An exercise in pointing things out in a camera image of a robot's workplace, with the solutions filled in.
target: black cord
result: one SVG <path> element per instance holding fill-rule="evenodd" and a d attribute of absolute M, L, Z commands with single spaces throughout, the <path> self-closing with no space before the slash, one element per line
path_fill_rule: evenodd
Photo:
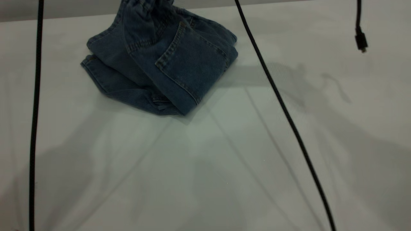
<path fill-rule="evenodd" d="M 365 34 L 361 30 L 361 0 L 357 0 L 357 19 L 356 19 L 356 42 L 357 47 L 363 53 L 367 52 L 367 39 L 365 38 Z"/>
<path fill-rule="evenodd" d="M 285 103 L 284 103 L 284 101 L 283 101 L 283 99 L 282 99 L 282 97 L 281 97 L 281 95 L 280 95 L 280 92 L 278 91 L 278 89 L 277 89 L 277 87 L 276 87 L 276 85 L 275 85 L 275 83 L 274 83 L 274 81 L 273 81 L 273 79 L 272 79 L 272 77 L 271 77 L 271 74 L 270 74 L 270 72 L 269 72 L 269 70 L 268 70 L 268 68 L 267 68 L 267 66 L 266 66 L 266 63 L 264 62 L 263 56 L 261 55 L 260 50 L 259 50 L 259 48 L 258 48 L 258 46 L 257 46 L 257 43 L 256 43 L 256 41 L 254 40 L 254 37 L 253 37 L 253 35 L 252 35 L 251 31 L 250 31 L 250 28 L 249 28 L 248 25 L 247 25 L 247 20 L 246 20 L 245 17 L 244 17 L 244 14 L 243 14 L 242 9 L 241 9 L 241 5 L 240 5 L 240 3 L 238 2 L 238 0 L 235 0 L 235 1 L 236 1 L 236 5 L 237 5 L 237 8 L 238 8 L 238 12 L 240 13 L 240 17 L 241 17 L 242 23 L 244 24 L 245 30 L 247 31 L 248 37 L 250 37 L 251 43 L 253 44 L 253 47 L 254 47 L 254 50 L 255 50 L 256 53 L 257 53 L 258 59 L 260 60 L 261 65 L 263 66 L 263 69 L 264 69 L 264 72 L 265 72 L 266 75 L 267 75 L 268 81 L 270 82 L 271 87 L 272 87 L 272 89 L 274 90 L 274 93 L 275 93 L 275 95 L 276 95 L 276 97 L 277 97 L 277 99 L 278 99 L 278 102 L 280 103 L 281 108 L 282 108 L 282 110 L 284 111 L 285 116 L 287 117 L 288 123 L 290 124 L 291 129 L 293 130 L 294 135 L 295 135 L 296 138 L 297 138 L 298 144 L 300 145 L 300 148 L 301 148 L 301 151 L 302 151 L 302 153 L 303 153 L 303 155 L 304 155 L 305 161 L 307 162 L 308 168 L 309 168 L 309 170 L 310 170 L 310 172 L 311 172 L 311 175 L 312 175 L 312 177 L 313 177 L 313 179 L 314 179 L 315 185 L 317 186 L 318 192 L 320 193 L 321 199 L 322 199 L 323 204 L 324 204 L 324 208 L 326 209 L 327 216 L 328 216 L 328 220 L 329 220 L 329 222 L 330 222 L 331 230 L 332 230 L 332 231 L 336 231 L 336 229 L 335 229 L 335 224 L 334 224 L 334 218 L 332 217 L 331 209 L 330 209 L 330 207 L 329 207 L 329 205 L 328 205 L 326 195 L 325 195 L 325 193 L 324 193 L 324 191 L 323 191 L 323 188 L 322 188 L 322 186 L 321 186 L 320 180 L 318 179 L 317 173 L 315 172 L 315 169 L 314 169 L 314 167 L 313 167 L 313 165 L 312 165 L 312 163 L 311 163 L 311 159 L 310 159 L 310 157 L 309 157 L 309 155 L 308 155 L 308 152 L 307 152 L 307 150 L 306 150 L 306 148 L 305 148 L 305 145 L 304 145 L 304 143 L 303 143 L 303 141 L 302 141 L 302 139 L 301 139 L 300 133 L 298 132 L 297 127 L 296 127 L 296 125 L 294 124 L 293 119 L 291 118 L 290 113 L 288 112 L 287 107 L 285 106 Z"/>
<path fill-rule="evenodd" d="M 35 211 L 35 166 L 36 166 L 36 138 L 37 119 L 39 115 L 40 74 L 42 69 L 42 34 L 43 34 L 44 0 L 39 0 L 37 15 L 37 44 L 36 44 L 36 76 L 34 86 L 33 119 L 31 123 L 30 141 L 30 174 L 29 174 L 29 231 L 34 231 Z"/>
<path fill-rule="evenodd" d="M 361 22 L 361 0 L 357 0 L 356 28 L 360 27 L 360 22 Z"/>

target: cable plug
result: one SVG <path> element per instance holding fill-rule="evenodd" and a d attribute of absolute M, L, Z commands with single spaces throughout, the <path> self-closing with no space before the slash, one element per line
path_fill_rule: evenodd
<path fill-rule="evenodd" d="M 365 38 L 365 34 L 361 30 L 361 27 L 356 28 L 356 42 L 357 42 L 357 47 L 361 52 L 363 53 L 367 52 L 367 47 L 368 47 L 367 39 Z"/>

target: white surface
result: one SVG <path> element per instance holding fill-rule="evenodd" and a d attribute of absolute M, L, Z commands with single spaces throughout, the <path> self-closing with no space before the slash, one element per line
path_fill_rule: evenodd
<path fill-rule="evenodd" d="M 66 18 L 117 13 L 121 0 L 53 0 L 44 1 L 44 18 Z M 293 0 L 241 0 L 242 5 L 290 2 Z M 175 0 L 174 5 L 187 9 L 235 6 L 234 0 Z M 38 0 L 1 0 L 0 22 L 37 19 Z"/>
<path fill-rule="evenodd" d="M 411 16 L 355 1 L 244 6 L 339 231 L 411 229 Z M 194 12 L 238 36 L 238 60 L 187 118 L 103 97 L 80 67 L 114 18 L 45 20 L 37 140 L 42 231 L 329 230 L 298 144 L 235 7 Z M 27 230 L 35 21 L 1 23 L 0 230 Z"/>

